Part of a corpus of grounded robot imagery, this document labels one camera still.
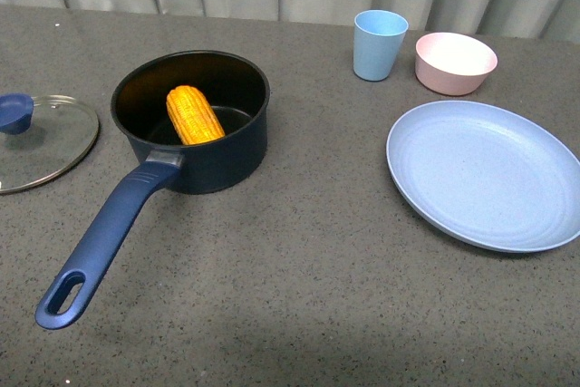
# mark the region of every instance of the gray countertop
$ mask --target gray countertop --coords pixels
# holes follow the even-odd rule
[[[446,98],[352,72],[353,29],[0,6],[0,92],[90,104],[101,130],[60,178],[0,197],[1,385],[580,385],[580,244],[504,255],[444,235],[399,194],[393,123]],[[499,66],[462,100],[514,111],[580,155],[580,46],[480,36]],[[135,160],[109,112],[125,74],[188,49],[266,73],[250,178],[146,203],[74,325],[34,310]]]

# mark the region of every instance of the pot lid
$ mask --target pot lid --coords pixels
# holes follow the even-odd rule
[[[73,97],[0,96],[0,194],[60,176],[87,154],[98,131],[96,112]]]

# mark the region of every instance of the blue lid knob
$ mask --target blue lid knob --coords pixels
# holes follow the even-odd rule
[[[0,95],[0,131],[17,135],[28,130],[33,118],[34,101],[27,94]]]

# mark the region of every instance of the corn cob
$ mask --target corn cob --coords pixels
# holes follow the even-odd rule
[[[167,96],[167,112],[184,145],[200,144],[225,136],[218,117],[203,93],[181,85]]]

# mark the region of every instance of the light blue cup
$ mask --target light blue cup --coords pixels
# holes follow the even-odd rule
[[[395,64],[407,20],[390,11],[363,11],[354,17],[354,72],[365,81],[382,81]]]

